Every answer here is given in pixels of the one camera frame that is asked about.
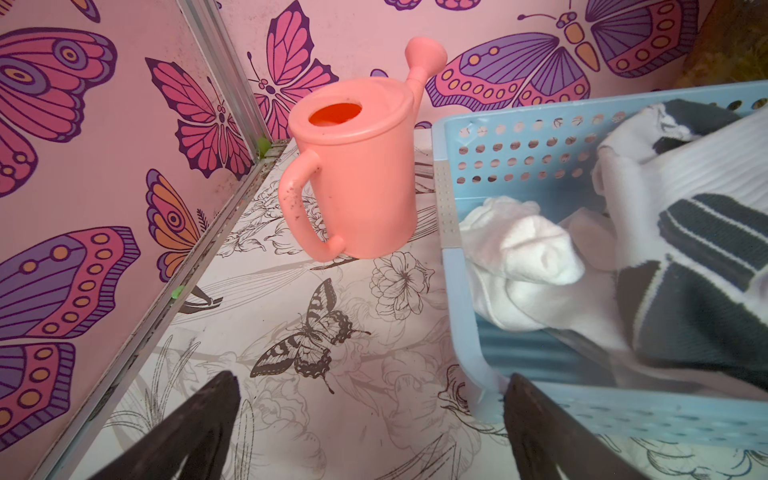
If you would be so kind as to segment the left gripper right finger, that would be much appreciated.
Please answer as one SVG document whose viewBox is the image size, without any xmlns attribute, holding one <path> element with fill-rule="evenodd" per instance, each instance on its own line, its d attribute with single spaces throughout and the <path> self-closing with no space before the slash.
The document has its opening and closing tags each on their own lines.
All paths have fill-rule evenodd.
<svg viewBox="0 0 768 480">
<path fill-rule="evenodd" d="M 503 419 L 522 479 L 645 477 L 520 374 L 510 378 Z"/>
</svg>

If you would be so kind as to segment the light blue plastic basket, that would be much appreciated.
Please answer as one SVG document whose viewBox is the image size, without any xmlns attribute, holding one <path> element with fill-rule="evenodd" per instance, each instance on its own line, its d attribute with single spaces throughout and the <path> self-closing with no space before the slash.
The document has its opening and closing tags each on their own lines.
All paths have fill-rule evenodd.
<svg viewBox="0 0 768 480">
<path fill-rule="evenodd" d="M 510 378 L 519 374 L 596 434 L 765 450 L 767 405 L 733 391 L 676 393 L 658 378 L 632 373 L 617 386 L 607 355 L 562 330 L 512 333 L 479 317 L 459 234 L 460 221 L 487 198 L 536 202 L 551 221 L 579 208 L 603 210 L 589 171 L 596 148 L 626 117 L 674 99 L 754 113 L 763 81 L 524 107 L 447 117 L 432 130 L 438 228 L 447 281 L 451 338 L 466 375 L 466 398 L 479 420 L 497 422 Z"/>
</svg>

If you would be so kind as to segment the small plain white sock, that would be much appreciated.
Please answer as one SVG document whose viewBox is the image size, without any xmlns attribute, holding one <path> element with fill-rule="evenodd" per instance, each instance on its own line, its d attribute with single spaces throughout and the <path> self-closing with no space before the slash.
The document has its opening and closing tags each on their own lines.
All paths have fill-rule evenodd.
<svg viewBox="0 0 768 480">
<path fill-rule="evenodd" d="M 533 201 L 486 199 L 459 224 L 468 270 L 484 284 L 570 285 L 585 266 L 569 233 Z"/>
</svg>

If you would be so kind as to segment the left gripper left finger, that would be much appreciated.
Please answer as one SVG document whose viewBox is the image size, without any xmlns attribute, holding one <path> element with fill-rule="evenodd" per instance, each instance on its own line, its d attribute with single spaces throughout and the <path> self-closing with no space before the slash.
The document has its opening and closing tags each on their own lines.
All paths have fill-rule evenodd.
<svg viewBox="0 0 768 480">
<path fill-rule="evenodd" d="M 219 479 L 239 406 L 237 377 L 222 371 L 93 477 Z"/>
</svg>

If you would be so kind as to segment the white sock chevron pattern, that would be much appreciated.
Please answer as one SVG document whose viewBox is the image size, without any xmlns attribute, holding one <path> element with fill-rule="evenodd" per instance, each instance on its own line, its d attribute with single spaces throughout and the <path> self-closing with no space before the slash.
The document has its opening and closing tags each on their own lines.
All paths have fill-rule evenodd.
<svg viewBox="0 0 768 480">
<path fill-rule="evenodd" d="M 592 172 L 644 364 L 767 385 L 767 116 L 682 99 L 624 120 Z"/>
</svg>

